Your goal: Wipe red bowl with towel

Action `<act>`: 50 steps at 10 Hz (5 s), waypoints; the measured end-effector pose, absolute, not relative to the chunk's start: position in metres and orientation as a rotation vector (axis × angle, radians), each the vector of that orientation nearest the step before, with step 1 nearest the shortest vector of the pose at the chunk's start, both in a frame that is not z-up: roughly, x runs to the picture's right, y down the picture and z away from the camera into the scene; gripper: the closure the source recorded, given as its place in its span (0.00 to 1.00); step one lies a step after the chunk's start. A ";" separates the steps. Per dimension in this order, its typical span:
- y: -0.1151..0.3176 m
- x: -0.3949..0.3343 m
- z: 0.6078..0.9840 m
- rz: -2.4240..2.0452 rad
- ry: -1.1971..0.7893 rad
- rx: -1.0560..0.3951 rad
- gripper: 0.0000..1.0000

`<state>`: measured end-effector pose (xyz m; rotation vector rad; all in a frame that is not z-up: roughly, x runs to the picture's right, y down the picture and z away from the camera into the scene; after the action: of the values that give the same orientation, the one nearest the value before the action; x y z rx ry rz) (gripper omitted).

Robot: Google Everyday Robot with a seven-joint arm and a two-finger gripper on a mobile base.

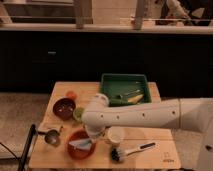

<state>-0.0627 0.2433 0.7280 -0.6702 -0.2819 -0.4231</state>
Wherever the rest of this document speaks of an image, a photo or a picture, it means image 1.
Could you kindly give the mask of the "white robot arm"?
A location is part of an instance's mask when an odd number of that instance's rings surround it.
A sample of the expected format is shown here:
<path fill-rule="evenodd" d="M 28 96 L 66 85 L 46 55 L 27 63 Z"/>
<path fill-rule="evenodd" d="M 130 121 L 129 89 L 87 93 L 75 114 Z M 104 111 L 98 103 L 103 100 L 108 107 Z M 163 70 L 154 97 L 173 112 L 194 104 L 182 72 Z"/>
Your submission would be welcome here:
<path fill-rule="evenodd" d="M 108 97 L 95 94 L 82 121 L 97 139 L 108 126 L 182 129 L 203 134 L 196 171 L 213 171 L 213 98 L 180 98 L 156 103 L 110 107 Z"/>

